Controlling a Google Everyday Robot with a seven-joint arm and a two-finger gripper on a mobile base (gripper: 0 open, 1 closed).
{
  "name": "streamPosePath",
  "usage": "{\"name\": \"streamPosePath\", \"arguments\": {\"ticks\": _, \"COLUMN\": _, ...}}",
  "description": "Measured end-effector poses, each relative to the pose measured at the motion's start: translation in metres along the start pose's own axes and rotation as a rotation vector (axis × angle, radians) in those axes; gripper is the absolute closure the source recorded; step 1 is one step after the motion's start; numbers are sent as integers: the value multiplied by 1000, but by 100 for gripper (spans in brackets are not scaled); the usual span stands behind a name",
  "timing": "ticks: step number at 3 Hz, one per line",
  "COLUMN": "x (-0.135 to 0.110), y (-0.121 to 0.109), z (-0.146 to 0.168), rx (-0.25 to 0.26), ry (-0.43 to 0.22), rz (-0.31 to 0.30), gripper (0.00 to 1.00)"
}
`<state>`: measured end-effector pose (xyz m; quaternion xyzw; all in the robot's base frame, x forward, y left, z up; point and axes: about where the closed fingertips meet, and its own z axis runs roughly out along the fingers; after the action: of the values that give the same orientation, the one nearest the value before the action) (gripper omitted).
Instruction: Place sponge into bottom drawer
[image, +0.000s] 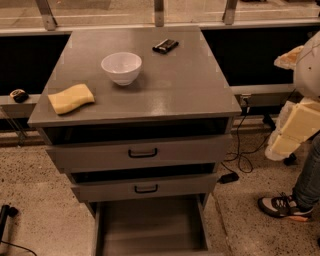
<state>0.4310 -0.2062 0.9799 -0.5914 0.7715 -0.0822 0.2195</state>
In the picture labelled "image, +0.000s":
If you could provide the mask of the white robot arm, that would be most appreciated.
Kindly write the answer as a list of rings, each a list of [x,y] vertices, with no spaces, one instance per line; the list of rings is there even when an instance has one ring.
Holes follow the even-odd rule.
[[[303,96],[298,103],[285,103],[269,137],[265,156],[281,161],[320,131],[320,31],[304,46],[278,57],[274,65],[294,71],[294,87]]]

